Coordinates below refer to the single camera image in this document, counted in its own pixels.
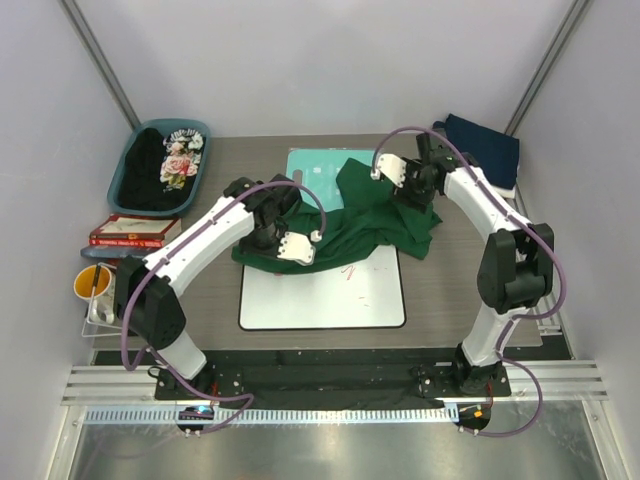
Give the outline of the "white dry-erase board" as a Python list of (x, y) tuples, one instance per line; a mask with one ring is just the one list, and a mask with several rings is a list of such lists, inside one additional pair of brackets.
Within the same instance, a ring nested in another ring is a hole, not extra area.
[(243, 269), (239, 326), (246, 331), (400, 328), (405, 322), (399, 258), (392, 246), (318, 273)]

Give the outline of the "red top book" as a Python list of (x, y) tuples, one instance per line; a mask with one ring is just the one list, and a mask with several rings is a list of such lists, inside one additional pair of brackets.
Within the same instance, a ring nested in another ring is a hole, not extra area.
[(181, 232), (179, 218), (146, 218), (113, 214), (90, 234), (90, 238), (167, 239)]

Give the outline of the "teal plastic basket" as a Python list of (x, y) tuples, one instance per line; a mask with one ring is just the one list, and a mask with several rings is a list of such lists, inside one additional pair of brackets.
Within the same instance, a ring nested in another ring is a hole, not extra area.
[(212, 144), (201, 121), (146, 121), (131, 133), (107, 193), (115, 213), (180, 216), (193, 203)]

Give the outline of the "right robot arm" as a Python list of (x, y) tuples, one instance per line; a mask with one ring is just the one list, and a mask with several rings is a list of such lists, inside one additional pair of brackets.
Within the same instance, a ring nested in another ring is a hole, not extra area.
[(471, 221), (484, 251), (476, 285), (481, 306), (471, 332), (457, 346), (452, 380), (465, 396), (488, 394), (501, 378), (501, 355), (518, 323), (553, 286), (554, 233), (532, 224), (488, 183), (475, 158), (459, 151), (443, 133), (417, 136), (419, 156), (377, 155), (372, 177), (384, 177), (393, 196), (423, 210), (436, 195), (455, 203)]

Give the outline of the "aluminium frame rail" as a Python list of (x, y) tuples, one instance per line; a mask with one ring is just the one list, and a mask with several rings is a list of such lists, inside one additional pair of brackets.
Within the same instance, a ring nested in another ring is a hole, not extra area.
[[(608, 397), (604, 382), (597, 366), (591, 361), (546, 361), (540, 367), (541, 379), (530, 382), (518, 380), (516, 390), (505, 398), (490, 394), (474, 397), (448, 397), (434, 402), (466, 402), (494, 398), (497, 401), (508, 399), (533, 401), (537, 398), (550, 401), (564, 400), (605, 400)], [(85, 402), (111, 404), (134, 401), (191, 401), (195, 396), (187, 392), (170, 378), (167, 372), (151, 371), (128, 372), (116, 366), (75, 367), (68, 379), (63, 394), (66, 402)], [(373, 408), (411, 408), (415, 403), (405, 406), (384, 403)]]

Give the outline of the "red middle book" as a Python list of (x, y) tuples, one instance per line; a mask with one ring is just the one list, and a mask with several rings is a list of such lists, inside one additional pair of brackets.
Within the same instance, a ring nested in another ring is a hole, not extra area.
[(178, 236), (179, 234), (176, 232), (169, 232), (166, 235), (130, 234), (115, 237), (90, 236), (89, 244), (92, 246), (161, 248)]

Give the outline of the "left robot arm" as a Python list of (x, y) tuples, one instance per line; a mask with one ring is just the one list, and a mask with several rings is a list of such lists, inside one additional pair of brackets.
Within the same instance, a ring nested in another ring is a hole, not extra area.
[(150, 354), (190, 396), (213, 392), (213, 366), (187, 331), (181, 297), (198, 275), (227, 248), (248, 245), (280, 263), (289, 250), (310, 264), (321, 234), (289, 231), (284, 217), (302, 200), (305, 187), (277, 175), (267, 183), (241, 177), (175, 240), (144, 257), (120, 261), (113, 311), (122, 325), (122, 364), (134, 371)]

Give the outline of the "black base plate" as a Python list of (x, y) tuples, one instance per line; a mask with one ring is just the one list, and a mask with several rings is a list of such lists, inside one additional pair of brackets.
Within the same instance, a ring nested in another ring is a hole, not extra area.
[(493, 367), (473, 367), (458, 348), (208, 350), (197, 388), (250, 393), (258, 408), (356, 409), (450, 397), (505, 398), (518, 380), (541, 379), (546, 361), (569, 358), (559, 341), (509, 348)]

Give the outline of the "orange interior mug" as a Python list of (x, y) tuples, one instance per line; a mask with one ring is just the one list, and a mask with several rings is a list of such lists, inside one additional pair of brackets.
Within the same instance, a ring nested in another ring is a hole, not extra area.
[(102, 263), (84, 268), (76, 276), (73, 289), (75, 295), (87, 303), (87, 320), (115, 324), (115, 272), (112, 268)]

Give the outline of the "red book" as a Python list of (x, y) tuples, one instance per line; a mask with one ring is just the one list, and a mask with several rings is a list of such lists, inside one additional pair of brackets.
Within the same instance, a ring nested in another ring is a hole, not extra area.
[(179, 218), (146, 218), (113, 214), (90, 234), (90, 238), (167, 239), (181, 232)]
[(130, 234), (115, 237), (90, 236), (89, 244), (92, 246), (161, 248), (178, 236), (179, 234), (176, 232), (169, 232), (166, 235)]

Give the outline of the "folded white t-shirt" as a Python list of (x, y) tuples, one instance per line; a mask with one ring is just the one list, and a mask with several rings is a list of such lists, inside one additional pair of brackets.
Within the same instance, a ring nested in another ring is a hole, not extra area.
[(502, 187), (491, 183), (491, 187), (503, 198), (514, 199), (516, 196), (516, 185), (512, 185), (509, 188)]

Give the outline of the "black floral t-shirt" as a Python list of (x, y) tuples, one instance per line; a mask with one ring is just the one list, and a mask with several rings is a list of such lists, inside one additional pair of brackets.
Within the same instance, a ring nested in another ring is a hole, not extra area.
[(187, 202), (203, 165), (206, 136), (193, 128), (164, 135), (142, 130), (124, 157), (116, 202), (125, 209), (161, 212)]

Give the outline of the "green t-shirt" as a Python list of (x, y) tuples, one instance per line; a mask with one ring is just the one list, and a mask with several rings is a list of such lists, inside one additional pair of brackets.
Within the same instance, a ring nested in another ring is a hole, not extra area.
[(232, 260), (269, 273), (300, 275), (348, 266), (368, 258), (379, 246), (394, 246), (425, 259), (431, 230), (442, 223), (432, 205), (420, 212), (397, 202), (392, 198), (393, 185), (372, 180), (370, 168), (353, 158), (337, 174), (336, 185), (343, 207), (326, 214), (327, 228), (311, 265), (248, 253), (239, 246), (232, 249)]

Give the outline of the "folded navy t-shirt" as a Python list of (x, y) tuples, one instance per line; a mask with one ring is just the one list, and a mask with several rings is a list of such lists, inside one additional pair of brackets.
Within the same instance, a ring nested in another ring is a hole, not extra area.
[(499, 131), (449, 114), (433, 127), (443, 129), (448, 140), (462, 153), (471, 154), (491, 184), (516, 185), (520, 161), (520, 140)]

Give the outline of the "teal folding board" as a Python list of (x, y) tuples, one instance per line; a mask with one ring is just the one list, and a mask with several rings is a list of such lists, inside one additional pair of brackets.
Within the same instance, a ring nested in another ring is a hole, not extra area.
[(309, 188), (326, 213), (389, 204), (390, 185), (370, 178), (372, 150), (293, 149), (285, 176)]

